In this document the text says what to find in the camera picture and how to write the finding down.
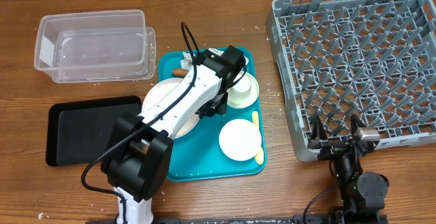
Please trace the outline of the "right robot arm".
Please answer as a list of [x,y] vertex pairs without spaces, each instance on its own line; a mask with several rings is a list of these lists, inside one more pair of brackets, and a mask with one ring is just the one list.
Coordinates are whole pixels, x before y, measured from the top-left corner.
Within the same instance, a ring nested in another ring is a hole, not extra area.
[[[318,149],[317,159],[329,162],[330,173],[337,186],[314,197],[302,214],[303,223],[387,223],[387,216],[379,211],[385,208],[389,180],[382,174],[364,172],[360,158],[372,153],[380,141],[375,128],[367,127],[355,114],[351,115],[352,134],[343,139],[330,139],[319,116],[312,120],[309,148]],[[310,207],[321,197],[339,190],[341,205],[327,214],[309,214]]]

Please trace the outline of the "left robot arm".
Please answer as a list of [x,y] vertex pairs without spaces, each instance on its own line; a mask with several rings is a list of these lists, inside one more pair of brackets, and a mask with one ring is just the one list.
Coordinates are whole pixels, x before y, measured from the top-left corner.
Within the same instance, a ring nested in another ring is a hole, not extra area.
[[118,119],[101,164],[119,201],[117,223],[152,223],[151,199],[168,175],[175,136],[196,114],[225,114],[228,89],[245,63],[243,52],[233,46],[222,54],[199,52],[188,74],[161,101]]

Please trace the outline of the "large white plate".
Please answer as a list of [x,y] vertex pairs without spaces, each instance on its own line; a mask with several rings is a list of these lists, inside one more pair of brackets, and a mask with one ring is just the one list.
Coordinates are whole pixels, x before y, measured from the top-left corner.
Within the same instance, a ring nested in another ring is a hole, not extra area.
[[[170,93],[183,79],[182,78],[168,78],[158,82],[146,95],[142,102],[142,111],[152,108],[155,104],[159,103],[166,95]],[[183,137],[189,133],[198,123],[199,116],[194,114],[179,130],[176,138]]]

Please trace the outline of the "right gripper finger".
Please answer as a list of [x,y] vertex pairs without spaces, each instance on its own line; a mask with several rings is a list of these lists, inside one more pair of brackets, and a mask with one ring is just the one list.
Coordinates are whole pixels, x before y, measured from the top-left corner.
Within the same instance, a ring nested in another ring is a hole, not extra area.
[[314,142],[316,140],[326,141],[328,137],[326,135],[320,117],[318,115],[315,115],[311,120],[311,122],[312,122],[312,131],[311,131],[310,142]]
[[357,115],[352,114],[350,116],[351,122],[351,133],[354,138],[361,139],[362,138],[362,129],[366,127],[366,125],[358,118]]

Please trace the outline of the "orange carrot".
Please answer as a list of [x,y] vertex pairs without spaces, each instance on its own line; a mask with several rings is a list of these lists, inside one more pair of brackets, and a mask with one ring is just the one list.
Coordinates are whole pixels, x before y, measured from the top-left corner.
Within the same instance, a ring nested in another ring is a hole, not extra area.
[[188,74],[188,70],[182,68],[174,68],[172,70],[172,75],[176,78],[184,78]]

